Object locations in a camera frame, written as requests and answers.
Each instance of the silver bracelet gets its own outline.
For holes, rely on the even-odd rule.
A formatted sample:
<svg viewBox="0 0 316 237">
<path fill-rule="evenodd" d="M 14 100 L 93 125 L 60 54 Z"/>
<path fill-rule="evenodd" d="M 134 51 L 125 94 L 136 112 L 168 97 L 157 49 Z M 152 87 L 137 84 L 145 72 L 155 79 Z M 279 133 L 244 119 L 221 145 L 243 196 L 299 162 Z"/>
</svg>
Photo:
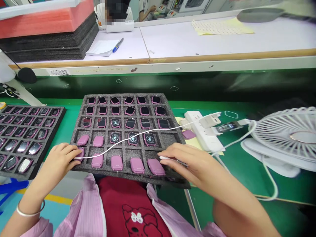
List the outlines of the silver bracelet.
<svg viewBox="0 0 316 237">
<path fill-rule="evenodd" d="M 40 209 L 40 211 L 37 212 L 37 213 L 34 213 L 34 214 L 25 214 L 25 213 L 21 212 L 20 209 L 19 209 L 19 204 L 20 204 L 20 202 L 19 202 L 19 203 L 17 204 L 17 206 L 16 206 L 16 212 L 17 212 L 20 216 L 32 217 L 32 216 L 36 216 L 37 214 L 40 214 L 40 212 L 44 209 L 44 207 L 45 207 L 45 200 L 43 200 L 43 207 Z"/>
</svg>

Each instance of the white bow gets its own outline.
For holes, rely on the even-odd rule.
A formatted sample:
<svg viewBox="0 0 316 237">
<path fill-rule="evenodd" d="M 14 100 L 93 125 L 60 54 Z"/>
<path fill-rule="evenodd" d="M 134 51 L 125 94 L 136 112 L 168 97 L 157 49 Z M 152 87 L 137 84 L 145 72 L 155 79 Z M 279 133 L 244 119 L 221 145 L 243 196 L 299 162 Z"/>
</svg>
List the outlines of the white bow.
<svg viewBox="0 0 316 237">
<path fill-rule="evenodd" d="M 137 213 L 137 215 L 135 215 L 135 213 L 132 212 L 132 221 L 139 222 L 141 224 L 143 222 L 142 215 L 140 213 Z"/>
</svg>

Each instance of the electric fan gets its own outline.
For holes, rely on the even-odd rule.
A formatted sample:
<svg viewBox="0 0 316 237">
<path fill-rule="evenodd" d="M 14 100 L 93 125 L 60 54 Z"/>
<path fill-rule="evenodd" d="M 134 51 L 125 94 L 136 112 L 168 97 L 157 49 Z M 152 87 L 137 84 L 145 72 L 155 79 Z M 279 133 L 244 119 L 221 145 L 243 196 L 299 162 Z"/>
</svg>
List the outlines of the electric fan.
<svg viewBox="0 0 316 237">
<path fill-rule="evenodd" d="M 295 177 L 300 169 L 316 172 L 315 107 L 270 114 L 257 122 L 251 135 L 242 148 L 276 173 Z"/>
</svg>

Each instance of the pen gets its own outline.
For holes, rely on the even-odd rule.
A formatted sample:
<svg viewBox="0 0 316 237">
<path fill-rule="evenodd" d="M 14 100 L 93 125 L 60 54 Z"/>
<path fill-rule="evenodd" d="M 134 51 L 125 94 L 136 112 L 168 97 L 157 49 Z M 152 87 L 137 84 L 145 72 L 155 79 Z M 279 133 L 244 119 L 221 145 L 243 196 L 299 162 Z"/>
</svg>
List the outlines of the pen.
<svg viewBox="0 0 316 237">
<path fill-rule="evenodd" d="M 121 45 L 121 43 L 123 42 L 123 40 L 124 40 L 124 38 L 122 38 L 122 39 L 118 42 L 118 44 L 114 47 L 113 53 L 115 53 L 115 52 L 117 51 L 117 49 L 119 48 L 119 46 Z"/>
</svg>

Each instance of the notepad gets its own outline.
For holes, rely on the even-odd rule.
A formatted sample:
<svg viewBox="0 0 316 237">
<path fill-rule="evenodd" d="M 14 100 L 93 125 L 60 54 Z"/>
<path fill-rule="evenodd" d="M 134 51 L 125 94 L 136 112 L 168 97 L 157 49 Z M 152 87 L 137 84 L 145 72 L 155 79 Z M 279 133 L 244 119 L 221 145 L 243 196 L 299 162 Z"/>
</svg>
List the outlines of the notepad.
<svg viewBox="0 0 316 237">
<path fill-rule="evenodd" d="M 86 55 L 108 57 L 119 40 L 99 40 L 86 52 Z"/>
</svg>

